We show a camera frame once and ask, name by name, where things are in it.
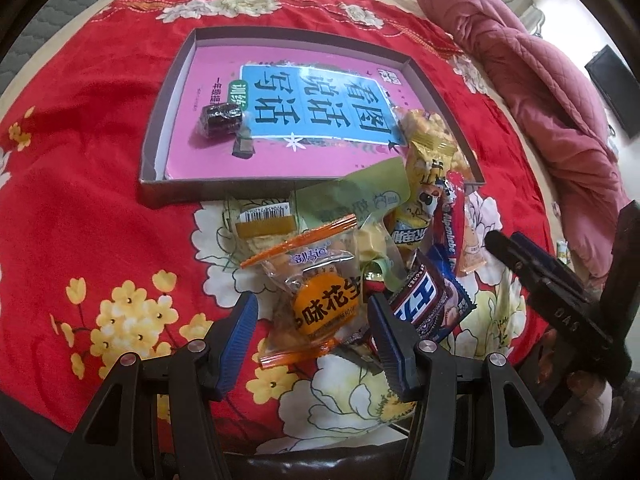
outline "pink book cover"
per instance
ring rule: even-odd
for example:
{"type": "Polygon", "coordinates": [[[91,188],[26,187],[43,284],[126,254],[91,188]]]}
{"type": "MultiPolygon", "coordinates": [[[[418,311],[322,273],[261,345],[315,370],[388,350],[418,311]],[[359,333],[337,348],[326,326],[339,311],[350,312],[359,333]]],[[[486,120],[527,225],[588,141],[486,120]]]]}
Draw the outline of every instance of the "pink book cover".
{"type": "Polygon", "coordinates": [[[422,108],[399,70],[292,48],[200,46],[180,97],[168,179],[336,178],[404,155],[392,107],[422,108]],[[245,108],[241,136],[206,139],[202,107],[245,108]]]}

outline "pink quilt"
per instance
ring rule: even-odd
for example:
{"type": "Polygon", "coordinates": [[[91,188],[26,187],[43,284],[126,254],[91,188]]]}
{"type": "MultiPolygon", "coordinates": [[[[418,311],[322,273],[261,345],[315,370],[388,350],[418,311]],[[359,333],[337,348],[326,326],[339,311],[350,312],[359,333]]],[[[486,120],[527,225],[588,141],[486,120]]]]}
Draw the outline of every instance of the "pink quilt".
{"type": "Polygon", "coordinates": [[[569,246],[593,277],[605,277],[618,212],[629,199],[593,84],[560,50],[531,36],[501,0],[417,1],[482,63],[554,177],[569,246]]]}

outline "barcode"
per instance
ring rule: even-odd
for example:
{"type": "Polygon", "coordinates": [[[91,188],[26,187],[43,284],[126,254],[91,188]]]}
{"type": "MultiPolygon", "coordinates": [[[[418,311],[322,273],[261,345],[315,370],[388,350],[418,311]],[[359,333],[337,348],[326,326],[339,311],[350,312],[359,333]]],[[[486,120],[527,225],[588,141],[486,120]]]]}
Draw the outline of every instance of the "barcode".
{"type": "Polygon", "coordinates": [[[255,222],[257,220],[270,220],[273,218],[282,218],[285,216],[291,216],[291,209],[289,202],[283,202],[281,204],[263,205],[255,207],[245,211],[240,215],[240,222],[255,222]]]}

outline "white flower print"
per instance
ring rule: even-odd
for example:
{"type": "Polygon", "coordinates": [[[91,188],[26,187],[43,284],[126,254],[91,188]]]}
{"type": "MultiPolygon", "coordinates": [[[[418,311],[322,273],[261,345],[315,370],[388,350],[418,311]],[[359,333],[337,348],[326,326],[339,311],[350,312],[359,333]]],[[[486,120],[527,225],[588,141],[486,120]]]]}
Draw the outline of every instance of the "white flower print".
{"type": "Polygon", "coordinates": [[[271,14],[282,7],[278,0],[191,0],[185,4],[167,7],[156,17],[163,23],[171,23],[178,18],[196,18],[202,16],[226,16],[235,18],[240,14],[260,16],[271,14]]]}
{"type": "Polygon", "coordinates": [[[477,280],[480,280],[486,285],[497,285],[502,279],[505,266],[484,248],[484,236],[489,231],[499,231],[502,229],[500,212],[498,211],[498,205],[495,199],[492,197],[483,198],[476,192],[469,195],[468,198],[471,221],[476,228],[478,241],[481,245],[480,251],[486,260],[486,265],[480,267],[476,272],[468,276],[459,278],[458,281],[465,287],[471,300],[474,300],[476,292],[478,292],[477,280]]]}
{"type": "Polygon", "coordinates": [[[242,292],[251,291],[258,296],[258,317],[270,318],[279,292],[259,267],[238,267],[236,241],[224,225],[223,210],[222,202],[203,202],[194,214],[197,229],[191,242],[198,250],[195,257],[209,264],[202,290],[215,296],[223,308],[234,306],[242,292]]]}
{"type": "Polygon", "coordinates": [[[362,23],[363,25],[369,25],[369,27],[375,27],[377,29],[382,28],[385,24],[380,18],[370,10],[363,9],[358,5],[340,4],[340,8],[345,10],[349,19],[354,23],[362,23]]]}
{"type": "Polygon", "coordinates": [[[335,444],[407,416],[413,407],[389,390],[384,374],[374,376],[345,359],[325,355],[318,358],[311,380],[297,381],[280,397],[278,414],[287,436],[265,442],[257,452],[335,444]]]}
{"type": "Polygon", "coordinates": [[[476,294],[476,309],[460,322],[463,331],[457,337],[449,334],[450,351],[478,359],[493,352],[508,356],[513,351],[511,341],[522,334],[527,322],[521,292],[520,280],[513,279],[513,273],[505,267],[495,292],[481,290],[476,294]]]}
{"type": "Polygon", "coordinates": [[[449,59],[449,64],[453,67],[453,72],[461,75],[465,80],[466,87],[472,94],[476,92],[488,95],[489,89],[479,70],[467,56],[453,56],[449,59]]]}
{"type": "Polygon", "coordinates": [[[294,134],[291,134],[289,137],[283,137],[283,139],[287,141],[287,148],[292,148],[294,153],[296,150],[306,150],[306,146],[300,144],[300,141],[303,140],[304,137],[296,137],[294,134]]]}
{"type": "Polygon", "coordinates": [[[0,188],[2,188],[2,186],[9,181],[9,177],[11,177],[11,173],[6,170],[9,155],[11,155],[11,152],[5,153],[4,150],[0,148],[0,188]]]}

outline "bed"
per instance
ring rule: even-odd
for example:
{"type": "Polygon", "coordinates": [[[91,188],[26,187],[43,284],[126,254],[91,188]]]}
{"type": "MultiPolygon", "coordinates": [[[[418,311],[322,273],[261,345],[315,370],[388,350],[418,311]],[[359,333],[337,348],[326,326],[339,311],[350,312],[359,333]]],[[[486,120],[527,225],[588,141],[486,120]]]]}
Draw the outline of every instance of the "bed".
{"type": "MultiPolygon", "coordinates": [[[[274,453],[343,445],[347,437],[352,445],[399,438],[385,426],[412,406],[394,397],[383,375],[336,356],[260,370],[276,295],[261,276],[227,269],[219,203],[158,211],[137,204],[144,126],[182,39],[193,27],[233,20],[408,51],[478,152],[487,177],[472,199],[478,229],[522,230],[552,251],[563,238],[556,192],[501,97],[415,0],[228,4],[231,17],[207,15],[194,0],[99,0],[37,51],[0,97],[2,390],[70,431],[117,352],[166,355],[203,336],[251,290],[261,317],[252,350],[238,386],[214,408],[226,449],[274,453]],[[140,312],[162,321],[143,322],[140,312]]],[[[526,309],[519,282],[490,260],[463,285],[478,308],[445,344],[460,355],[499,351],[521,360],[545,323],[526,309]]],[[[166,437],[167,399],[159,399],[159,418],[166,437]]]]}

